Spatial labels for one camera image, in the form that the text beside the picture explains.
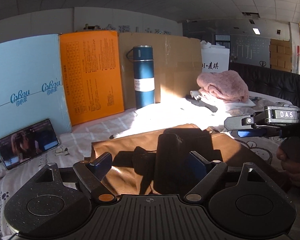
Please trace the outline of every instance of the smartphone screen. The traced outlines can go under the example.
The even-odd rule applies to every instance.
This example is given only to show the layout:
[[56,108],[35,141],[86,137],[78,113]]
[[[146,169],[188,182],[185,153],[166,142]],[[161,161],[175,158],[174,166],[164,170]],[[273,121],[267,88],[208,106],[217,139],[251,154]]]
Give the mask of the smartphone screen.
[[0,156],[7,170],[59,145],[50,119],[29,125],[0,139]]

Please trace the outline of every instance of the brown leather bag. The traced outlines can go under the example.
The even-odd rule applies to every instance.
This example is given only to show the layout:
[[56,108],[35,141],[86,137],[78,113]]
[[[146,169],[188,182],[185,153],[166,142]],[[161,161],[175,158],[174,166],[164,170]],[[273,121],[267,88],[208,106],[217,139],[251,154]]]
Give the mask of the brown leather bag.
[[230,167],[242,167],[245,162],[253,162],[283,190],[290,188],[290,181],[286,176],[241,143],[226,134],[212,132],[211,129],[202,131],[194,124],[185,124],[108,141],[93,142],[91,161],[104,152],[110,152],[112,155],[113,167],[102,182],[113,194],[143,195],[149,194],[154,189],[155,154],[158,138],[163,133],[177,134],[186,142],[186,152],[197,151],[208,161],[221,160]]

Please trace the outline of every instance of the human hand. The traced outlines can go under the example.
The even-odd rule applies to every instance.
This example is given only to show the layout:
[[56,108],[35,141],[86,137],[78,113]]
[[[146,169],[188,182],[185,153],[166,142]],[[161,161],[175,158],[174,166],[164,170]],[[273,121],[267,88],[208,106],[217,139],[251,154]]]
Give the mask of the human hand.
[[281,160],[281,166],[290,177],[291,182],[300,186],[300,163],[290,160],[280,147],[277,149],[277,158]]

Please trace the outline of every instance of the sofa backrest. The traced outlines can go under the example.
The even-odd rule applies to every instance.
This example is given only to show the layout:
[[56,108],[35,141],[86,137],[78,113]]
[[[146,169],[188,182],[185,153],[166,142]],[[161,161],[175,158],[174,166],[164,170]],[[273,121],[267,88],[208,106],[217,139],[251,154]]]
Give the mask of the sofa backrest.
[[285,99],[300,107],[300,75],[234,62],[229,63],[229,70],[239,73],[249,91]]

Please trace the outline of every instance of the folded pink cloth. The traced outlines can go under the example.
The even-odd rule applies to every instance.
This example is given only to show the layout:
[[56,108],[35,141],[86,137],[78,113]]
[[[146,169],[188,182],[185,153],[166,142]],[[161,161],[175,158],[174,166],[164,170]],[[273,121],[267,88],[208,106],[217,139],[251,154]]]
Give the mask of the folded pink cloth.
[[197,78],[199,92],[207,99],[217,98],[224,103],[246,102],[249,99],[247,84],[236,71],[201,73]]

